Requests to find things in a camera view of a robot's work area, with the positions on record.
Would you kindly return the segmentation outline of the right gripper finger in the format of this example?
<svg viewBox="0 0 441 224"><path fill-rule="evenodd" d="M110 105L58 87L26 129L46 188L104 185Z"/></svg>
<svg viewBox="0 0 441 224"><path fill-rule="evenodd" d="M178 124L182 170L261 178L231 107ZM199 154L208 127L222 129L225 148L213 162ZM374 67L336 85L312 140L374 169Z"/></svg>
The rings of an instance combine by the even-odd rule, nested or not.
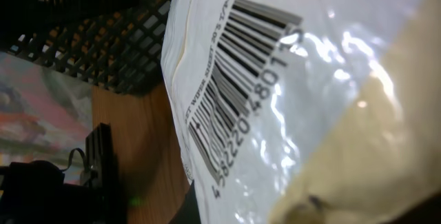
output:
<svg viewBox="0 0 441 224"><path fill-rule="evenodd" d="M201 224L194 181L192 181L182 205L169 224Z"/></svg>

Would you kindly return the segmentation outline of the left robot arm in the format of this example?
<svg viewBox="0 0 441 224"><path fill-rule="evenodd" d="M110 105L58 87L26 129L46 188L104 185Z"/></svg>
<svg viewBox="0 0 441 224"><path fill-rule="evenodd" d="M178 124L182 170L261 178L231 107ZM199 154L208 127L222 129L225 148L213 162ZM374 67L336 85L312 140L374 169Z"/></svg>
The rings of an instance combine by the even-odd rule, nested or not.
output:
<svg viewBox="0 0 441 224"><path fill-rule="evenodd" d="M105 223L127 221L111 127L99 124L78 153L78 185L65 183L65 170L49 161L13 162L1 167L1 223Z"/></svg>

